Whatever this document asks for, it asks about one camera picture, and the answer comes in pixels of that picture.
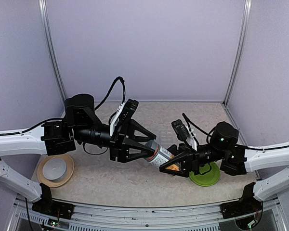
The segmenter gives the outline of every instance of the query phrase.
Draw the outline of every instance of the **white bowl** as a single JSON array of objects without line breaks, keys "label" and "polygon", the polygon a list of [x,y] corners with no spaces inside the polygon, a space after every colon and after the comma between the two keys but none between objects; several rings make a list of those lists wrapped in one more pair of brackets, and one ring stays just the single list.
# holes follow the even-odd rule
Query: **white bowl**
[{"label": "white bowl", "polygon": [[61,158],[53,158],[43,167],[43,175],[47,180],[60,181],[66,176],[66,162]]}]

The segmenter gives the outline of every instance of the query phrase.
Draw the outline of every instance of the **metal frame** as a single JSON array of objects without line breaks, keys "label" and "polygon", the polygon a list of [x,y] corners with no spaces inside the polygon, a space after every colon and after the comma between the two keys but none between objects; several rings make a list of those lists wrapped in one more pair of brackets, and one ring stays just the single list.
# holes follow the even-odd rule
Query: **metal frame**
[{"label": "metal frame", "polygon": [[230,82],[229,82],[228,89],[227,89],[227,92],[225,95],[225,99],[223,101],[223,103],[226,107],[229,103],[229,100],[230,100],[230,97],[231,97],[231,94],[232,94],[232,91],[233,91],[233,88],[235,85],[237,72],[238,72],[238,69],[240,66],[240,62],[241,62],[245,38],[246,38],[246,34],[247,34],[247,29],[248,29],[248,23],[249,23],[249,19],[250,19],[250,9],[251,9],[251,0],[245,0],[243,21],[242,21],[241,32],[240,32],[240,37],[239,37],[239,44],[238,44],[237,51],[236,51],[235,63],[234,63],[234,66],[232,68]]},{"label": "metal frame", "polygon": [[[234,218],[223,219],[220,212],[220,203],[196,206],[166,207],[166,208],[129,208],[102,205],[87,205],[73,203],[74,214],[71,220],[60,219],[56,230],[65,231],[217,231],[219,223]],[[273,210],[279,217],[278,222],[284,219],[277,198],[264,202],[264,211]],[[48,219],[56,219],[29,209],[31,222],[42,224]],[[13,209],[12,217],[7,231],[14,231],[19,219],[27,219],[26,204],[21,196],[18,196]],[[280,222],[279,231],[286,231]]]},{"label": "metal frame", "polygon": [[42,22],[43,22],[43,27],[44,27],[44,32],[46,36],[46,41],[48,45],[48,51],[50,55],[50,59],[53,65],[53,72],[55,75],[55,79],[57,82],[57,86],[60,92],[61,99],[64,103],[66,100],[66,90],[63,85],[63,81],[60,75],[59,67],[58,67],[58,62],[55,56],[54,52],[54,47],[53,47],[53,41],[52,41],[52,35],[51,35],[51,30],[49,26],[49,20],[48,20],[48,14],[47,14],[47,7],[46,7],[46,0],[39,0],[39,10],[40,14],[42,17]]}]

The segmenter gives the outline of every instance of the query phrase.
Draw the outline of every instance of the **table surface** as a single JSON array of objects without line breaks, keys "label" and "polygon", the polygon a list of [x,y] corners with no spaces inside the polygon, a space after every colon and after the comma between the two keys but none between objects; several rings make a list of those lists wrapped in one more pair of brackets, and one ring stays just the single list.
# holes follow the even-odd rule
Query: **table surface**
[{"label": "table surface", "polygon": [[[117,109],[118,103],[105,103],[96,114],[104,123]],[[171,122],[181,119],[185,113],[195,124],[210,131],[218,122],[229,122],[219,103],[139,103],[133,118],[157,135],[163,146],[178,144]],[[206,143],[206,135],[196,131],[200,143]],[[101,149],[86,145],[90,153]],[[92,205],[122,207],[170,207],[200,205],[237,199],[245,185],[255,181],[255,174],[229,176],[221,172],[220,180],[213,186],[201,187],[189,178],[160,173],[144,159],[129,163],[109,160],[109,152],[93,156],[77,145],[69,152],[75,163],[74,174],[65,185],[52,189],[53,198]],[[37,180],[36,171],[32,177]]]}]

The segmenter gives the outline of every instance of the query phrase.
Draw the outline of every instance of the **beige plate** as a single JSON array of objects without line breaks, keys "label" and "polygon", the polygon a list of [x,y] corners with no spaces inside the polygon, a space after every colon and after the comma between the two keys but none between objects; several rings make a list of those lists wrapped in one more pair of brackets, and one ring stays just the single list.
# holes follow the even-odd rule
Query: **beige plate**
[{"label": "beige plate", "polygon": [[[66,162],[66,177],[64,177],[61,181],[56,181],[56,182],[47,180],[43,175],[44,165],[46,164],[47,161],[54,159],[54,158],[61,158]],[[40,183],[46,184],[50,188],[57,188],[57,187],[64,185],[66,182],[68,182],[68,180],[73,175],[73,172],[74,172],[73,159],[69,155],[63,154],[63,155],[48,156],[45,159],[43,159],[38,167],[37,175],[38,175],[38,179]]]}]

